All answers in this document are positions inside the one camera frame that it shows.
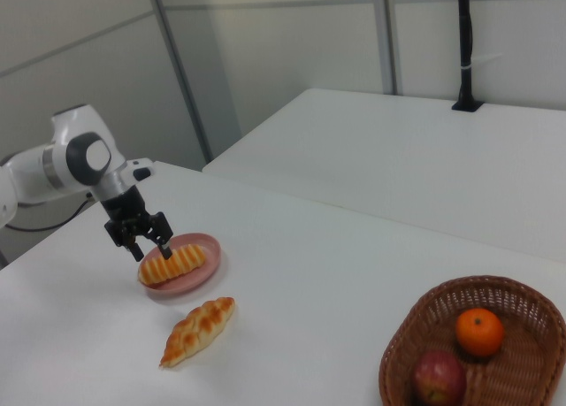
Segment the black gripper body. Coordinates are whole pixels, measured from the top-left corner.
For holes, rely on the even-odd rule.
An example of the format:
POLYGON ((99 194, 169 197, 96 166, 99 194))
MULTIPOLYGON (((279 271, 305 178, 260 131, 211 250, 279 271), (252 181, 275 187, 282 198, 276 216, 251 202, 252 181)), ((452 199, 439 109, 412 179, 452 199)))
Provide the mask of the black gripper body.
POLYGON ((101 204, 109 216, 104 225, 107 230, 121 229, 123 226, 149 229, 149 214, 138 188, 129 188, 116 197, 101 201, 101 204))

